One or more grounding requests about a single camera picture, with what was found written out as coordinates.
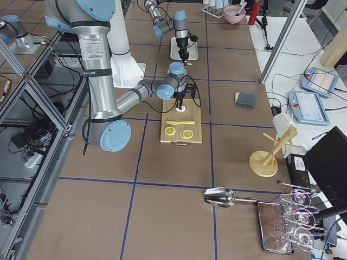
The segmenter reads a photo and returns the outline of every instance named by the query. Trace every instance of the black monitor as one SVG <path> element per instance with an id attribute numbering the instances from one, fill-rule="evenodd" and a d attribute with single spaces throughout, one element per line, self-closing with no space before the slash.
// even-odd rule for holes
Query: black monitor
<path id="1" fill-rule="evenodd" d="M 317 216 L 324 219 L 339 214 L 347 218 L 347 137 L 338 127 L 323 136 L 303 157 L 310 174 L 333 208 Z"/>

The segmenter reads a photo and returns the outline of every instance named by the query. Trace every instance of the wooden cutting board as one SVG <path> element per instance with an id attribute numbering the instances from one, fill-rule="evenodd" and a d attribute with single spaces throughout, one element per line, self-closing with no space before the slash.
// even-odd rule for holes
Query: wooden cutting board
<path id="1" fill-rule="evenodd" d="M 163 111 L 168 111 L 173 107 L 175 99 L 169 99 L 163 102 Z M 192 99 L 184 99 L 183 105 L 185 106 L 184 112 L 178 112 L 176 109 L 172 109 L 170 112 L 162 115 L 162 126 L 160 129 L 160 142 L 175 142 L 175 143 L 192 143 L 202 144 L 202 132 L 201 132 L 201 112 L 200 108 L 195 105 Z M 180 124 L 177 126 L 169 125 L 166 121 L 195 121 L 194 125 Z M 164 130 L 166 127 L 172 126 L 176 133 L 172 136 L 166 135 Z M 193 137 L 191 139 L 183 139 L 180 136 L 182 130 L 192 130 Z"/>

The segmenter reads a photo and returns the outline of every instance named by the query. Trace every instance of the lemon slice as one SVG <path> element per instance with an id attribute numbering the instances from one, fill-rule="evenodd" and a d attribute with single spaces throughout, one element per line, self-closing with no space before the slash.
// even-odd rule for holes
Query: lemon slice
<path id="1" fill-rule="evenodd" d="M 166 135 L 172 136 L 176 134 L 176 129 L 174 129 L 172 126 L 168 126 L 167 128 L 165 128 L 164 132 Z"/>
<path id="2" fill-rule="evenodd" d="M 192 130 L 182 130 L 179 135 L 183 138 L 183 139 L 190 139 L 193 137 L 193 131 Z"/>

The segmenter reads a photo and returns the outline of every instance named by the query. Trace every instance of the metal scoop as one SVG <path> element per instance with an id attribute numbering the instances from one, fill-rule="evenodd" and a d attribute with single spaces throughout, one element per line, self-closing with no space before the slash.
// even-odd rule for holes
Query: metal scoop
<path id="1" fill-rule="evenodd" d="M 208 188 L 204 192 L 204 201 L 217 207 L 231 207 L 235 202 L 256 203 L 255 198 L 236 197 L 232 189 L 227 187 Z"/>

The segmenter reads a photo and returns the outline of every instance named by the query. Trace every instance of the robotic arm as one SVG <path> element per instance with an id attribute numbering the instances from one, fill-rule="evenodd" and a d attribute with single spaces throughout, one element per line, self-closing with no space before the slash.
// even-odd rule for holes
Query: robotic arm
<path id="1" fill-rule="evenodd" d="M 143 80 L 117 100 L 114 98 L 110 53 L 107 34 L 109 20 L 115 13 L 114 0 L 45 0 L 47 25 L 78 35 L 83 60 L 83 75 L 91 91 L 91 118 L 88 143 L 105 151 L 123 149 L 131 136 L 129 124 L 123 114 L 157 94 L 167 100 L 177 92 L 186 74 L 183 65 L 174 62 L 163 80 Z"/>
<path id="2" fill-rule="evenodd" d="M 176 42 L 179 47 L 179 57 L 182 59 L 183 64 L 187 65 L 189 52 L 187 51 L 188 40 L 197 42 L 198 37 L 191 35 L 187 29 L 185 11 L 177 11 L 173 15 L 173 20 L 165 20 L 159 11 L 158 5 L 167 2 L 167 0 L 145 0 L 145 9 L 151 16 L 153 21 L 153 31 L 157 37 L 162 37 L 169 31 L 175 30 Z"/>

